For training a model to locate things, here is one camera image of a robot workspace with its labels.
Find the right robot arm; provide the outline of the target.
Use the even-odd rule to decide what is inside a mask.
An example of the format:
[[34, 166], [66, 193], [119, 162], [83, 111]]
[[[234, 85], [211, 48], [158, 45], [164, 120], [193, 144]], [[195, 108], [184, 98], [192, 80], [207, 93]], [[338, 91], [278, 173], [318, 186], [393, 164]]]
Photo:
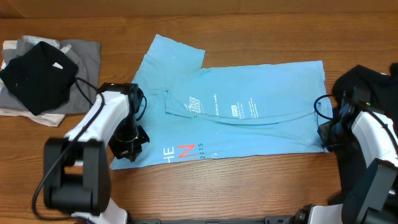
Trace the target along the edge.
[[337, 156], [341, 193], [285, 223], [397, 223], [397, 137], [370, 98], [361, 88], [344, 92], [338, 115], [318, 127], [322, 147]]

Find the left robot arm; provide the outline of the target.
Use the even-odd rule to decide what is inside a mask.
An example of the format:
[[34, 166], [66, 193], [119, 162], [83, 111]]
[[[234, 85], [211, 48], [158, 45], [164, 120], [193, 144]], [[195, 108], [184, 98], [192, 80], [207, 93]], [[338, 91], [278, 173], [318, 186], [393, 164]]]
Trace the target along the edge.
[[104, 83], [82, 121], [64, 138], [50, 138], [44, 146], [44, 177], [39, 193], [49, 209], [86, 223], [132, 223], [128, 211], [111, 199], [107, 148], [117, 159], [133, 162], [150, 139], [137, 122], [145, 110], [143, 91], [135, 83]]

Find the light blue printed t-shirt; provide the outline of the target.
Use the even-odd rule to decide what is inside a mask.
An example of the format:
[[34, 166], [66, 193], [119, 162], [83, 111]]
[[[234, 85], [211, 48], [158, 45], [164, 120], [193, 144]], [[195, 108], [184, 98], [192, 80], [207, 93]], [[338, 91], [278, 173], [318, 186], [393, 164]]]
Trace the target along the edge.
[[150, 141], [112, 169], [322, 152], [317, 129], [332, 114], [322, 61], [205, 68], [204, 58], [155, 36], [134, 77]]

